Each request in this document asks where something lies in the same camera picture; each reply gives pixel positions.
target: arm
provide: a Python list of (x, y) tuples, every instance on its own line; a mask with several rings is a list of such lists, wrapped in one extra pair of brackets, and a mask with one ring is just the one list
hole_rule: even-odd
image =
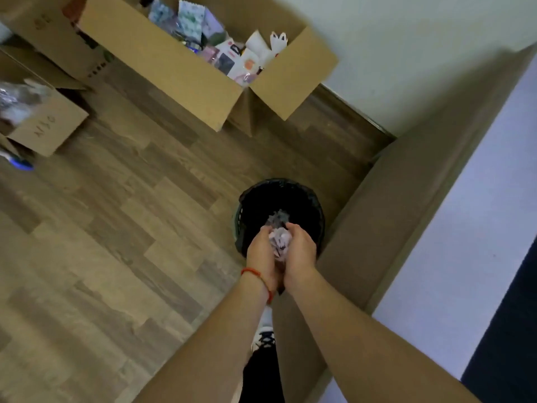
[[(270, 228), (263, 227), (248, 248), (246, 265), (278, 287)], [(267, 302), (268, 291), (256, 276), (243, 274), (211, 315), (166, 362), (135, 403), (229, 403)]]
[(315, 244), (298, 225), (285, 287), (349, 403), (479, 403), (440, 366), (338, 293), (315, 269)]

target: hand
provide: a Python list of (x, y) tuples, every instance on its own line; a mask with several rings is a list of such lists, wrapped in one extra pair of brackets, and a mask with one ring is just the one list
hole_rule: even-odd
[(315, 273), (315, 261), (317, 260), (317, 245), (309, 236), (308, 232), (294, 223), (285, 225), (293, 239), (287, 251), (285, 265), (284, 284), (287, 291), (293, 292), (304, 282), (311, 273)]
[(270, 226), (263, 226), (253, 238), (246, 253), (246, 267), (259, 271), (270, 291), (275, 292), (282, 281), (282, 275), (274, 263), (274, 252), (269, 241), (271, 230)]

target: dark blue surface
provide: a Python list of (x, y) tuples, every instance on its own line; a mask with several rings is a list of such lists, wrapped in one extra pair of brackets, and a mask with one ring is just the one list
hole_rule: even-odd
[(483, 403), (537, 402), (537, 240), (481, 339), (462, 383)]

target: bunny ear shaped item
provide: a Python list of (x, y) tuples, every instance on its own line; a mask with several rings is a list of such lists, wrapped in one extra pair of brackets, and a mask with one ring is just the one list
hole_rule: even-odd
[(287, 34), (285, 32), (282, 32), (280, 36), (278, 36), (275, 32), (273, 32), (270, 36), (270, 47), (272, 49), (272, 53), (277, 55), (280, 52), (282, 52), (285, 47), (287, 46)]

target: person's left hand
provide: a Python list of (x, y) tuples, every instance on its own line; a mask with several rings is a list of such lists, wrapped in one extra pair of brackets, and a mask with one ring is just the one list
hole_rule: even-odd
[(263, 226), (246, 253), (246, 267), (256, 269), (266, 281), (270, 291), (275, 292), (282, 282), (282, 274), (275, 267), (274, 252), (269, 242), (270, 226)]

